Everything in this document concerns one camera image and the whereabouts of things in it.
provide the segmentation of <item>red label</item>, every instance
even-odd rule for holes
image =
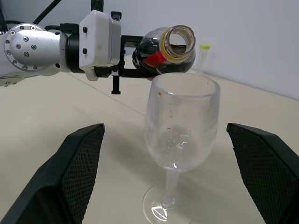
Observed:
[[[157,51],[156,53],[152,54],[151,56],[148,56],[143,60],[144,63],[151,67],[158,67],[160,64],[166,61],[166,58],[163,56],[161,51]]]

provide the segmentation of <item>bottle neck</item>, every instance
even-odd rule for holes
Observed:
[[[162,34],[160,50],[168,61],[181,62],[191,55],[195,41],[191,28],[184,25],[174,26]]]

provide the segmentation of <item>white wall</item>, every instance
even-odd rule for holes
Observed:
[[[32,22],[50,2],[2,5],[7,19]],[[188,25],[197,43],[212,45],[208,72],[299,99],[298,0],[106,0],[104,8],[122,11],[124,35]],[[89,11],[89,0],[62,0],[41,25],[79,23]]]

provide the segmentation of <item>bottle opening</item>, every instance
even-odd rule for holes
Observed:
[[[171,27],[166,33],[164,46],[171,57],[183,59],[189,56],[195,46],[193,30],[184,25]]]

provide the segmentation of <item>glass base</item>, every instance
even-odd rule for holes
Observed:
[[[150,188],[143,198],[143,212],[151,224],[189,224],[192,220],[192,203],[188,195],[177,189],[175,205],[165,208],[161,205],[164,186]]]

